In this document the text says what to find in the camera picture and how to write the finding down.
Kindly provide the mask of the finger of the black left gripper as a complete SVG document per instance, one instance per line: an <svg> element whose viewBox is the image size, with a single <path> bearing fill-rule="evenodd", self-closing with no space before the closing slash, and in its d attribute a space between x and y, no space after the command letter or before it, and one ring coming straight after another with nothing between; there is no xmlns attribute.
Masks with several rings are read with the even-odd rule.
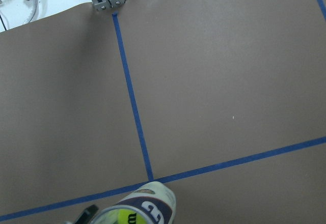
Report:
<svg viewBox="0 0 326 224"><path fill-rule="evenodd" d="M91 205L84 209L78 218L73 222L74 224L88 224L98 212L99 208L96 205Z"/></svg>

